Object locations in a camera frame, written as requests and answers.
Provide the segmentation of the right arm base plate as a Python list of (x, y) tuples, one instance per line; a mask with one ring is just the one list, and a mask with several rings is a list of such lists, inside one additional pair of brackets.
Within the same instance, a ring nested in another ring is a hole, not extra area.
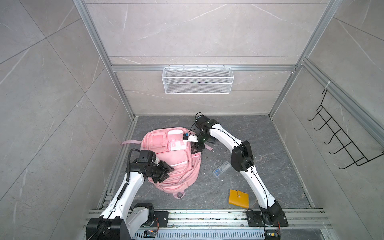
[(261, 210), (248, 209), (246, 212), (249, 227), (288, 227), (289, 223), (284, 212), (274, 216)]

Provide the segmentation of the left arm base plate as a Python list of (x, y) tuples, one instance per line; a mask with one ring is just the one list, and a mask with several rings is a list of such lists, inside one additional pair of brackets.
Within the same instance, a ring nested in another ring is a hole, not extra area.
[(166, 228), (169, 221), (169, 212), (168, 211), (154, 211), (149, 212), (148, 220), (142, 224), (144, 228), (150, 227), (160, 227)]

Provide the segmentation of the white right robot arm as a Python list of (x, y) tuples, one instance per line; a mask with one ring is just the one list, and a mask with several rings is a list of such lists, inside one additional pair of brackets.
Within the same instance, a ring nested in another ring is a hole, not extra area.
[(263, 223), (266, 226), (282, 224), (285, 213), (257, 172), (251, 144), (248, 141), (237, 139), (215, 119), (210, 119), (200, 112), (195, 115), (194, 126), (200, 131), (197, 135), (189, 131), (183, 136), (184, 141), (191, 143), (191, 153), (196, 154), (208, 149), (209, 147), (206, 145), (208, 139), (221, 142), (231, 152), (232, 168), (246, 179), (253, 190), (261, 210)]

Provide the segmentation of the pink student backpack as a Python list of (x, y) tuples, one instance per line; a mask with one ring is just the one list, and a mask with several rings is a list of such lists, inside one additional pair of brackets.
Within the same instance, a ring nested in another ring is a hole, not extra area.
[(149, 182), (174, 198), (181, 199), (185, 190), (198, 178), (201, 167), (201, 153), (191, 154), (191, 142), (183, 141), (183, 134), (194, 132), (186, 128), (176, 127), (158, 129), (147, 133), (141, 141), (129, 140), (122, 142), (126, 144), (138, 144), (141, 150), (151, 150), (156, 153), (157, 162), (164, 161), (174, 168), (162, 183), (155, 184), (152, 179)]

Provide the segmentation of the aluminium mounting rail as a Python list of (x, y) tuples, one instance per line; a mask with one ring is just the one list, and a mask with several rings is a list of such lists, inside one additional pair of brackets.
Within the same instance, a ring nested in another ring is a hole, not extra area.
[[(193, 228), (268, 228), (249, 227), (245, 209), (213, 210), (155, 210), (168, 211), (168, 229)], [(331, 229), (332, 225), (322, 209), (285, 209), (289, 226), (286, 229)]]

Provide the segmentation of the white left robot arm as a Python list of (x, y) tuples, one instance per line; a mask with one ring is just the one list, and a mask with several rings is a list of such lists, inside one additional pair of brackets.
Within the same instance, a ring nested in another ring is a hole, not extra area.
[(127, 157), (125, 178), (109, 206), (86, 226), (87, 240), (130, 240), (137, 230), (151, 226), (155, 220), (152, 204), (137, 204), (133, 200), (147, 178), (162, 183), (175, 169), (157, 159), (151, 150), (131, 149)]

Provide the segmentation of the clear plastic ruler case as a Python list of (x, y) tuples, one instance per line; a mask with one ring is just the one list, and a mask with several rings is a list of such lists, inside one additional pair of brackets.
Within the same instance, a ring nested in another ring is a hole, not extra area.
[(231, 167), (231, 164), (226, 161), (223, 164), (221, 164), (219, 167), (217, 167), (214, 171), (213, 174), (216, 177), (219, 177), (222, 173), (224, 173), (226, 170), (228, 170)]

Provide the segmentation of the yellow leather wallet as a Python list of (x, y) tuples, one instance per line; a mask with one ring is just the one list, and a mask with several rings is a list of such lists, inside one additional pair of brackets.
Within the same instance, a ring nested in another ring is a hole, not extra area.
[(249, 194), (230, 190), (229, 191), (229, 204), (248, 209), (249, 208)]

